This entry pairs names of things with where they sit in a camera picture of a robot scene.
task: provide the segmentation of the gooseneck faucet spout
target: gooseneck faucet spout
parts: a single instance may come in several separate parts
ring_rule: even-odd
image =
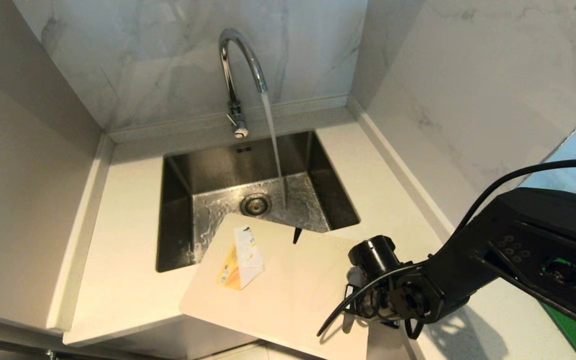
[[[256,86],[256,89],[259,91],[259,93],[267,92],[268,87],[266,87],[264,73],[261,71],[258,57],[255,54],[255,51],[252,49],[250,41],[245,36],[243,36],[241,32],[238,32],[235,29],[229,28],[222,31],[221,35],[219,35],[219,56],[221,57],[223,74],[226,77],[226,87],[228,87],[229,112],[226,114],[226,116],[232,123],[235,137],[241,139],[248,135],[248,129],[246,128],[246,121],[244,120],[244,115],[242,114],[242,104],[239,100],[237,100],[237,94],[235,94],[233,75],[231,74],[231,66],[228,60],[228,44],[230,42],[237,44],[244,57],[246,58],[254,78],[254,85]]]

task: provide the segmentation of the yellow label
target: yellow label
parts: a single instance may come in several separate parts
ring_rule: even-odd
[[[237,261],[237,248],[235,247],[235,244],[232,244],[230,252],[226,256],[226,260],[223,262],[223,266],[221,267],[221,271],[217,278],[217,284],[235,290],[242,289],[240,264]]]

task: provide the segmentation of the running water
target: running water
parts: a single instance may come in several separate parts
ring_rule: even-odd
[[[268,102],[268,94],[261,93],[261,101],[265,108],[265,118],[268,120],[268,127],[270,128],[270,136],[272,137],[272,148],[274,149],[274,161],[277,163],[277,174],[279,175],[279,182],[281,182],[281,202],[283,209],[286,209],[286,183],[282,176],[282,167],[279,165],[279,152],[277,151],[277,138],[275,137],[275,125],[273,124],[273,115],[270,113],[270,102]]]

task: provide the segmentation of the sink drain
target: sink drain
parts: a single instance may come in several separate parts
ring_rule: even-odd
[[[241,212],[252,217],[269,212],[270,207],[270,199],[262,193],[249,194],[241,201]]]

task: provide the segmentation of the sink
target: sink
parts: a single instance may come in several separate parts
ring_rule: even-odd
[[[226,214],[325,233],[359,223],[313,131],[164,157],[157,271],[201,262]]]

